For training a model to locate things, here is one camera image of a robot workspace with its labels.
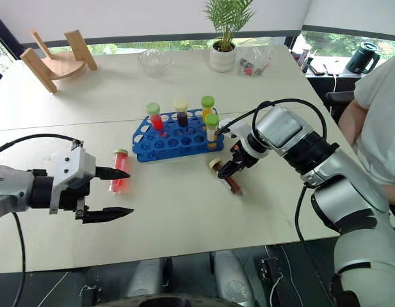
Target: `white t-shirt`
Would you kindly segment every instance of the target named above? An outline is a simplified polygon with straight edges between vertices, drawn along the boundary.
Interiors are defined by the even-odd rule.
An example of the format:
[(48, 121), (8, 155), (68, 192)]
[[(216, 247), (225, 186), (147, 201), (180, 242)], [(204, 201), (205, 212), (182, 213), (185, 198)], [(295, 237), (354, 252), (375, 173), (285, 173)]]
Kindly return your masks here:
[(369, 109), (354, 144), (357, 156), (374, 178), (395, 184), (395, 57), (356, 82), (354, 94)]

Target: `white plant pot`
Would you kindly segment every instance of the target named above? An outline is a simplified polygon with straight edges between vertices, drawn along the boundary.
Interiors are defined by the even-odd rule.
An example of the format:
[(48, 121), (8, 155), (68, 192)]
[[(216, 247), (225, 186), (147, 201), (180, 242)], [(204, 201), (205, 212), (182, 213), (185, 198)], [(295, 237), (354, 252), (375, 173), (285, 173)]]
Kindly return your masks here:
[(229, 52), (217, 51), (213, 45), (210, 48), (210, 67), (216, 72), (229, 72), (236, 64), (237, 47)]

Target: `black cable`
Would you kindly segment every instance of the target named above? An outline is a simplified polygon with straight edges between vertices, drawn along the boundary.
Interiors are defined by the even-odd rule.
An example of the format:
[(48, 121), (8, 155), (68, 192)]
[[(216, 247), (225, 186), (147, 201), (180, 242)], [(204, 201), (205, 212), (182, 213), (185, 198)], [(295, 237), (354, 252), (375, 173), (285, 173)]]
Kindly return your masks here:
[(8, 149), (9, 147), (20, 143), (22, 141), (26, 141), (27, 139), (35, 139), (35, 138), (58, 138), (58, 139), (66, 139), (67, 141), (71, 141), (73, 142), (73, 144), (76, 145), (81, 145), (82, 141), (78, 140), (78, 139), (74, 139), (71, 138), (70, 136), (63, 136), (61, 134), (53, 134), (53, 133), (40, 133), (40, 134), (31, 134), (29, 136), (24, 136), (22, 138), (19, 139), (15, 139), (9, 143), (6, 143), (2, 146), (0, 146), (0, 152), (3, 152), (4, 150)]
[(253, 133), (254, 133), (254, 136), (260, 142), (262, 142), (261, 138), (260, 138), (260, 135), (257, 132), (257, 129), (255, 128), (255, 121), (257, 119), (258, 112), (261, 109), (264, 109), (266, 107), (275, 106), (276, 104), (282, 104), (284, 102), (297, 102), (299, 104), (303, 104), (303, 105), (305, 105), (307, 107), (310, 107), (317, 114), (317, 116), (318, 116), (318, 118), (319, 118), (319, 120), (321, 122), (322, 129), (323, 129), (322, 137), (324, 139), (326, 139), (326, 135), (327, 135), (327, 133), (326, 133), (326, 122), (325, 122), (324, 116), (322, 115), (321, 111), (316, 106), (314, 106), (313, 104), (311, 104), (311, 103), (309, 103), (309, 102), (307, 102), (305, 100), (298, 99), (298, 98), (285, 98), (285, 99), (278, 99), (278, 100), (275, 100), (275, 101), (264, 101), (264, 102), (261, 102), (255, 109), (252, 109), (251, 111), (249, 111), (249, 112), (237, 117), (235, 120), (232, 120), (231, 122), (229, 122), (228, 124), (226, 124), (225, 126), (220, 128), (219, 130), (217, 130), (216, 131), (216, 135), (219, 136), (220, 134), (223, 134), (231, 125), (233, 125), (236, 122), (242, 120), (243, 118), (246, 118), (247, 116), (250, 116), (251, 114), (254, 114), (253, 115), (253, 124), (252, 124)]
[(24, 285), (25, 285), (25, 274), (26, 274), (26, 261), (25, 261), (25, 243), (24, 243), (24, 235), (22, 234), (22, 228), (20, 227), (19, 223), (19, 218), (18, 214), (16, 212), (12, 212), (13, 218), (15, 219), (15, 222), (17, 223), (17, 229), (18, 229), (18, 235), (19, 235), (19, 240), (20, 240), (20, 248), (22, 251), (22, 277), (20, 280), (17, 296), (15, 296), (15, 299), (13, 300), (12, 307), (18, 306), (20, 297), (22, 295), (22, 291), (24, 290)]
[(321, 274), (319, 273), (317, 264), (315, 263), (314, 259), (311, 257), (311, 254), (310, 254), (310, 252), (308, 250), (308, 247), (307, 247), (307, 245), (306, 245), (306, 243), (304, 241), (304, 237), (302, 236), (302, 233), (301, 233), (301, 230), (300, 230), (300, 225), (298, 224), (298, 220), (299, 220), (299, 217), (300, 217), (301, 204), (302, 204), (302, 200), (304, 199), (304, 195), (305, 195), (306, 190), (307, 190), (307, 187), (303, 186), (301, 194), (300, 194), (300, 197), (298, 198), (297, 207), (295, 209), (295, 220), (294, 220), (295, 229), (297, 231), (298, 237), (300, 238), (300, 242), (301, 242), (301, 244), (302, 244), (302, 246), (303, 246), (303, 248), (305, 250), (305, 253), (307, 254), (308, 259), (310, 260), (310, 263), (312, 264), (312, 267), (314, 269), (314, 273), (315, 273), (315, 275), (316, 275), (316, 277), (318, 279), (319, 285), (321, 286), (321, 288), (322, 288), (322, 290), (323, 290), (323, 292), (325, 294), (326, 299), (328, 300), (328, 302), (330, 303), (330, 305), (332, 307), (335, 307), (334, 301), (332, 300), (331, 295), (330, 295), (329, 291), (327, 290), (327, 288), (326, 288), (326, 286), (324, 284), (323, 278), (321, 277)]

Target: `white wall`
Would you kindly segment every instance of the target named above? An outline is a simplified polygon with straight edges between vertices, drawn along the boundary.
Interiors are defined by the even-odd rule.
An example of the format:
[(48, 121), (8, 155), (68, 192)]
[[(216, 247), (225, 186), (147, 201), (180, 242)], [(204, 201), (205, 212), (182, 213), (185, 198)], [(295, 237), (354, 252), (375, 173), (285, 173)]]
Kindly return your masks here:
[(304, 24), (395, 35), (395, 0), (312, 0)]
[[(254, 0), (255, 16), (242, 31), (299, 30), (310, 0)], [(79, 29), (85, 38), (212, 33), (204, 0), (0, 0), (0, 18), (20, 43), (64, 40)]]

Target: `black kettle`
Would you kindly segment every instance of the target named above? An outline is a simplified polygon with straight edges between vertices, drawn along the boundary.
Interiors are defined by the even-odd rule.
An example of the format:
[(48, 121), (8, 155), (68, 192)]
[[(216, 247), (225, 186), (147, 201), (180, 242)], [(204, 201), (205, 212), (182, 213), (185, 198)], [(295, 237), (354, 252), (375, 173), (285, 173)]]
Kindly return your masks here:
[[(356, 74), (367, 74), (375, 68), (380, 57), (381, 55), (379, 55), (376, 45), (373, 43), (361, 43), (361, 46), (355, 51), (345, 68)], [(365, 69), (371, 59), (374, 60), (371, 67)]]

